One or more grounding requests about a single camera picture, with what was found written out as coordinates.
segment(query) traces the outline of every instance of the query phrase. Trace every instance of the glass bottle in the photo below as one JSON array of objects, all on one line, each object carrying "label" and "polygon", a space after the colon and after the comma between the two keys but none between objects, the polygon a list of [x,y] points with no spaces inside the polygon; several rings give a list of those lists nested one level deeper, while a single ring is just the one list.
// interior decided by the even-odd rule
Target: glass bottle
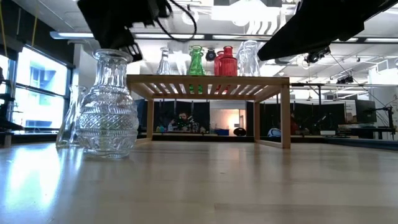
[{"label": "glass bottle", "polygon": [[[192,51],[190,53],[191,55],[191,65],[189,66],[188,69],[188,75],[203,75],[205,76],[205,71],[203,69],[203,66],[201,64],[201,58],[203,56],[203,53],[201,52],[202,47],[200,46],[192,46]],[[203,87],[201,85],[198,86],[198,92],[202,93]],[[189,86],[190,91],[193,93],[193,85]]]},{"label": "glass bottle", "polygon": [[224,47],[224,55],[220,58],[220,76],[238,76],[238,61],[233,57],[232,47]]},{"label": "glass bottle", "polygon": [[162,47],[161,51],[162,59],[157,67],[156,75],[171,75],[172,71],[169,64],[169,49],[167,47]]},{"label": "glass bottle", "polygon": [[241,68],[239,76],[259,77],[260,68],[257,61],[258,43],[255,40],[247,40],[243,43],[242,53],[239,54]]},{"label": "glass bottle", "polygon": [[214,76],[220,75],[220,58],[222,58],[223,56],[223,51],[217,52],[217,57],[214,59]]},{"label": "glass bottle", "polygon": [[67,115],[62,121],[61,128],[57,134],[55,146],[57,149],[78,146],[76,136],[76,122],[80,115],[80,103],[86,92],[86,87],[80,85],[70,85],[70,103]]},{"label": "glass bottle", "polygon": [[137,139],[139,125],[126,85],[126,67],[132,57],[111,49],[97,50],[94,56],[98,61],[96,79],[81,102],[79,143],[88,156],[126,157]]}]

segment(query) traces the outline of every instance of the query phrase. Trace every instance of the wooden tabletop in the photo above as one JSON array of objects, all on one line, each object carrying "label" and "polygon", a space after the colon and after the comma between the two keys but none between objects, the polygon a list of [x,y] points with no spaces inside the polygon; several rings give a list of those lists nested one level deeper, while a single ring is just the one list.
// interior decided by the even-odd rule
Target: wooden tabletop
[{"label": "wooden tabletop", "polygon": [[121,161],[0,149],[0,223],[386,224],[398,154],[327,144],[148,142]]}]

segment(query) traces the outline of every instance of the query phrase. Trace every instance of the ceiling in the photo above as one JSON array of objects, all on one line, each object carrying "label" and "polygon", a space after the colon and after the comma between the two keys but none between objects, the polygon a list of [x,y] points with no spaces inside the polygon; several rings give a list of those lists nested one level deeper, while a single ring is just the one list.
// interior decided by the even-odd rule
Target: ceiling
[{"label": "ceiling", "polygon": [[[89,28],[73,0],[14,0],[17,4],[29,11],[33,15],[47,23],[59,32],[89,32]],[[200,34],[245,34],[249,25],[236,26],[232,21],[215,21],[211,19],[211,0],[202,1],[202,6],[195,7],[199,13],[198,33]],[[173,33],[191,33],[193,26],[184,23],[182,13],[175,12],[174,18],[163,21],[166,28]],[[134,25],[133,32],[161,32],[157,27],[149,27],[145,29],[142,25]],[[398,6],[380,13],[365,23],[365,30],[358,36],[366,37],[398,37]],[[157,65],[160,60],[160,48],[167,46],[169,40],[138,40],[137,41],[142,53],[144,61],[141,64],[141,73],[155,73]],[[206,49],[214,48],[221,50],[225,45],[231,45],[234,49],[238,49],[240,42],[227,41],[191,41],[190,45],[201,45]],[[85,49],[91,51],[98,47],[98,44],[92,43],[86,45]],[[331,52],[345,69],[352,69],[354,77],[359,82],[366,82],[367,68],[374,66],[374,63],[383,61],[383,57],[397,56],[397,45],[383,45],[383,44],[332,44]],[[213,69],[213,63],[208,63],[203,59],[203,64],[206,70]],[[293,64],[298,66],[280,67],[280,71],[284,75],[293,77],[293,82],[308,81],[308,76],[311,82],[326,82],[330,77],[343,72],[343,69],[338,65],[332,57],[322,59],[316,65],[306,69],[302,66],[302,58],[298,57]],[[275,69],[262,70],[264,76],[276,75]]]}]

